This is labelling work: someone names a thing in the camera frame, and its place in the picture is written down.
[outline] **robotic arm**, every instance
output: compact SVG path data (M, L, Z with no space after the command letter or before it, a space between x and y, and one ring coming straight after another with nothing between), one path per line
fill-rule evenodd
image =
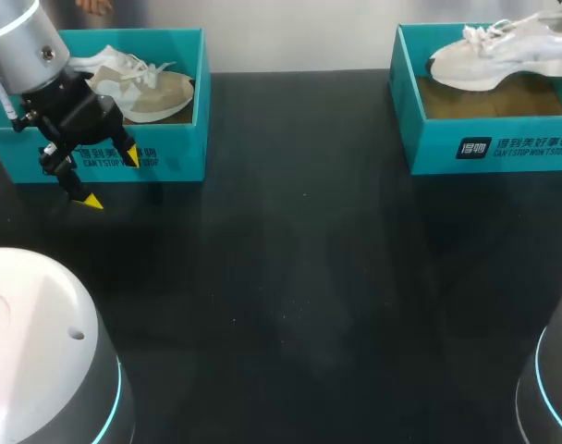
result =
M125 165L139 167L137 146L111 97L96 95L85 74L68 65L69 51L40 0L0 0L0 100L15 131L37 127L50 142L39 162L70 199L102 209L70 160L79 145L111 139ZM19 95L19 117L8 95Z

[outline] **black surface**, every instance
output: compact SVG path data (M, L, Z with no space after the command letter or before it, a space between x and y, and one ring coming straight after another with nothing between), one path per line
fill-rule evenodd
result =
M386 81L215 75L204 184L96 187L102 213L0 169L0 245L91 291L139 443L520 443L562 173L413 178Z

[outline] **shoe box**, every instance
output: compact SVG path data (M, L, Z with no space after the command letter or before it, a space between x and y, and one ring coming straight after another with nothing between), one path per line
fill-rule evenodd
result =
M140 168L124 166L110 141L80 146L72 154L84 182L201 181L211 102L211 74L203 30L83 30L60 31L72 56L89 57L108 44L156 66L195 79L193 101L167 120L150 124L125 121L138 146ZM0 103L0 161L15 183L55 183L39 165L48 141L36 128L12 130Z
M456 90L430 78L429 57L459 40L463 27L397 29L390 91L410 172L562 170L562 78L520 73L489 92Z

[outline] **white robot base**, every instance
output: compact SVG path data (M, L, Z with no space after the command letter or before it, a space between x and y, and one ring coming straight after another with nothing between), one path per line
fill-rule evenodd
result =
M90 293L58 262L0 248L0 444L130 444L134 431Z
M515 410L526 444L562 443L562 302L519 378Z

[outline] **shoelace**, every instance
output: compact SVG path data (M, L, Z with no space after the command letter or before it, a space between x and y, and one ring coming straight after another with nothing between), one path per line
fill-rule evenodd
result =
M133 54L127 54L127 56L121 60L121 63L127 68L131 68L133 71L131 74L121 77L122 80L135 79L137 83L143 82L150 88L155 89L158 82L158 74L174 65L176 62L163 63L159 68L156 68L153 63L148 65Z
M475 50L482 50L488 47L494 38L505 35L506 31L503 29L511 25L512 22L507 19L499 20L494 25L489 26L486 30L479 26L473 28L472 26L465 26L462 35L464 39L472 45Z

